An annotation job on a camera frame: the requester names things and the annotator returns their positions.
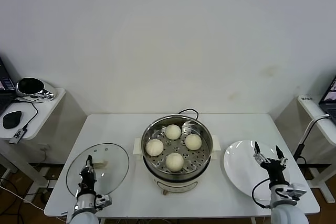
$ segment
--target white plate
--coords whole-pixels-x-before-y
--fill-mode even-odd
[[[245,140],[233,143],[226,149],[224,154],[224,168],[231,182],[244,194],[252,197],[253,188],[262,180],[268,178],[268,173],[255,161],[254,154],[255,141]],[[265,157],[278,159],[274,148],[258,142],[261,153]],[[288,169],[284,170],[286,181],[289,180]],[[255,198],[260,200],[271,200],[271,192],[268,188],[269,182],[258,186],[255,190]]]

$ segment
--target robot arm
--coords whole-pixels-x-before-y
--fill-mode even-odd
[[[276,146],[277,159],[265,157],[255,142],[253,157],[265,169],[269,176],[269,189],[271,191],[271,201],[265,208],[271,209],[272,224],[308,224],[305,214],[295,205],[300,197],[307,191],[300,184],[289,184],[282,171],[286,169],[287,159],[282,151]]]
[[[80,172],[81,183],[77,202],[67,213],[67,224],[98,224],[98,218],[95,215],[104,207],[112,204],[109,195],[100,195],[95,192],[96,172],[93,169],[92,156],[89,155],[86,165]]]

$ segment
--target laptop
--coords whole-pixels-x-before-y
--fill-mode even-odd
[[[330,115],[331,120],[336,124],[336,77],[322,96],[319,106],[325,113]]]
[[[16,98],[15,86],[10,78],[4,63],[0,59],[0,114],[2,114],[11,102]]]

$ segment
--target stainless steel pot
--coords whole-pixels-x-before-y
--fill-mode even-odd
[[[16,93],[29,101],[46,102],[56,97],[56,89],[50,84],[32,77],[25,77],[16,84]]]
[[[170,124],[176,124],[182,130],[182,135],[177,140],[170,140],[165,136],[165,129]],[[202,139],[202,146],[196,151],[191,151],[185,146],[185,138],[190,134],[197,134]],[[149,156],[145,147],[149,140],[159,139],[163,143],[163,152],[156,157]],[[148,170],[159,179],[171,183],[184,183],[200,176],[208,167],[213,140],[209,130],[200,121],[184,115],[169,115],[157,119],[144,131],[141,138],[141,150]],[[183,168],[174,173],[165,166],[166,156],[170,153],[180,153],[184,158]]]

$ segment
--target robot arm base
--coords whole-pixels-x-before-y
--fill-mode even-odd
[[[292,205],[279,205],[272,209],[271,224],[309,224],[305,214]]]

